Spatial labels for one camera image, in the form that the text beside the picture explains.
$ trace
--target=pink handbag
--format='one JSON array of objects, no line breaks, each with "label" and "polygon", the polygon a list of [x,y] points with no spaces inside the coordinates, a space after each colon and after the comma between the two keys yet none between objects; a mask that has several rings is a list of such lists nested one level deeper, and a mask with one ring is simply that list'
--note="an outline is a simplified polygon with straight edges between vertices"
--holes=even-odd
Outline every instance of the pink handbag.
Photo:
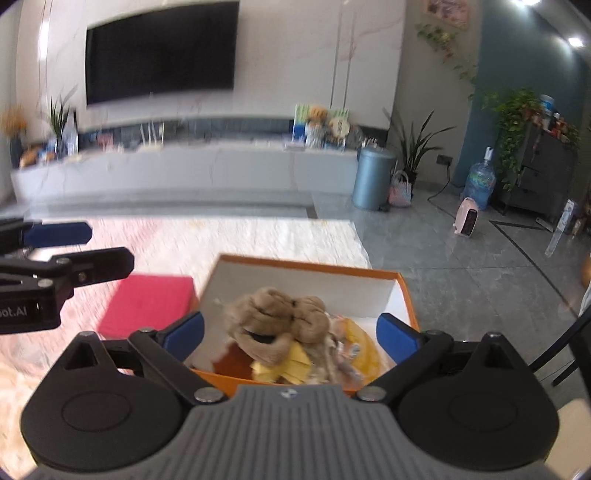
[{"label": "pink handbag", "polygon": [[393,207],[405,208],[411,204],[412,186],[404,170],[398,170],[392,177],[388,203]]}]

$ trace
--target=black circular cover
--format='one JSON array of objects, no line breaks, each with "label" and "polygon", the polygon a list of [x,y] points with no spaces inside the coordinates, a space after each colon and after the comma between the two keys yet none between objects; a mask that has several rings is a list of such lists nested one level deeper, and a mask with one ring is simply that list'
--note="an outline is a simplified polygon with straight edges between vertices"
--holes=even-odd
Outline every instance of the black circular cover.
[{"label": "black circular cover", "polygon": [[552,402],[528,380],[503,368],[437,378],[402,399],[398,422],[420,449],[445,463],[491,472],[518,468],[544,459],[558,430]]},{"label": "black circular cover", "polygon": [[22,412],[22,435],[38,463],[104,472],[132,465],[166,445],[183,410],[168,389],[93,368],[42,382]]}]

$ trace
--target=white fluffy rug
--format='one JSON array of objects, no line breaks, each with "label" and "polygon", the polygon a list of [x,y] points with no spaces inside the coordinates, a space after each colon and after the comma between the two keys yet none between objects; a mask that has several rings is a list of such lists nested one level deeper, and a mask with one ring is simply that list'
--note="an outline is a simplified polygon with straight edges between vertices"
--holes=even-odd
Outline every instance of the white fluffy rug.
[{"label": "white fluffy rug", "polygon": [[[47,249],[34,259],[87,249],[128,247],[138,273],[190,275],[199,295],[222,253],[371,268],[355,227],[338,220],[266,218],[87,219],[93,239],[82,248]],[[81,330],[93,330],[117,282],[80,288],[49,332],[0,337],[0,466],[14,478],[33,460],[20,436],[22,408],[43,375]]]}]

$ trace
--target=teal wall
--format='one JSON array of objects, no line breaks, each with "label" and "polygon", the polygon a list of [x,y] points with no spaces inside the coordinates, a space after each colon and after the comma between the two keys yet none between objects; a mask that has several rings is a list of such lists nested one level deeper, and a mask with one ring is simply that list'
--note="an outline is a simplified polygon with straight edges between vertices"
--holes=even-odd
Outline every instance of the teal wall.
[{"label": "teal wall", "polygon": [[[532,8],[514,0],[483,2],[477,92],[532,88],[550,95],[567,122],[580,125],[588,67],[559,33]],[[453,180],[463,184],[470,166],[494,145],[496,115],[482,110],[476,94]]]}]

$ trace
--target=pink heater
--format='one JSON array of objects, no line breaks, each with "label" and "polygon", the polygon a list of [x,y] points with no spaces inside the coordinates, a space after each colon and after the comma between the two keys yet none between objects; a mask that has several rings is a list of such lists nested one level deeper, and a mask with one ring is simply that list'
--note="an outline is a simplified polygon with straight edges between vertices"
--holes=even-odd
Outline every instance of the pink heater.
[{"label": "pink heater", "polygon": [[456,221],[453,224],[456,227],[455,234],[470,236],[474,231],[477,218],[478,205],[473,199],[465,198],[457,210]]}]

